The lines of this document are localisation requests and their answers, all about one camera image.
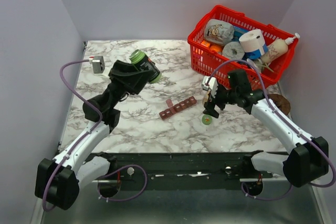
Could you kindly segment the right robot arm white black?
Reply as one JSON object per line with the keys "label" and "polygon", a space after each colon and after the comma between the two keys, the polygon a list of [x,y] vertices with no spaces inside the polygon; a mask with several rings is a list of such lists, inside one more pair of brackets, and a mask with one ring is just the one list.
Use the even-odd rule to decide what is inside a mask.
{"label": "right robot arm white black", "polygon": [[215,77],[203,78],[202,88],[207,91],[204,114],[218,118],[216,106],[223,110],[228,104],[237,105],[266,126],[287,151],[285,155],[265,151],[247,155],[241,165],[246,177],[271,172],[285,176],[293,186],[301,187],[328,173],[329,145],[324,138],[315,138],[299,129],[265,97],[263,90],[253,90],[244,70],[229,72],[228,79],[230,88],[226,89]]}

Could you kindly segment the green pill bottle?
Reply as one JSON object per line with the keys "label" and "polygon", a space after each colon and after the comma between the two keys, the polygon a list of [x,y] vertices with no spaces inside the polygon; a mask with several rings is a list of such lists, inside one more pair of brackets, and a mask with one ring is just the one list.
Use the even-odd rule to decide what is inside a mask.
{"label": "green pill bottle", "polygon": [[129,57],[131,63],[140,71],[151,71],[149,83],[153,84],[160,80],[161,72],[155,63],[142,50],[135,50]]}

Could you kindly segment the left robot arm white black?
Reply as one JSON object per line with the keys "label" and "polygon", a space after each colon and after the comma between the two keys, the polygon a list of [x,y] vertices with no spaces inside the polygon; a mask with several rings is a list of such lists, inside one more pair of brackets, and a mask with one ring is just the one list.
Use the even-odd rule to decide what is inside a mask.
{"label": "left robot arm white black", "polygon": [[115,109],[129,95],[139,94],[151,82],[154,71],[133,63],[117,60],[109,74],[109,84],[99,95],[86,100],[77,91],[73,94],[83,101],[88,124],[79,136],[52,159],[44,158],[37,167],[35,196],[43,201],[43,210],[55,207],[69,209],[81,189],[95,179],[112,179],[120,186],[120,172],[113,158],[97,154],[88,160],[93,149],[116,128],[120,111]]}

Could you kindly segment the green bottle cap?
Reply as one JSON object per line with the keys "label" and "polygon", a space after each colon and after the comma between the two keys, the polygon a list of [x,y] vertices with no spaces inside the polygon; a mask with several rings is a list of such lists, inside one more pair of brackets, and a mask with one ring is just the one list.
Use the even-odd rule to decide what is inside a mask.
{"label": "green bottle cap", "polygon": [[204,125],[210,125],[212,123],[212,121],[213,121],[213,118],[210,115],[204,114],[202,116],[202,123]]}

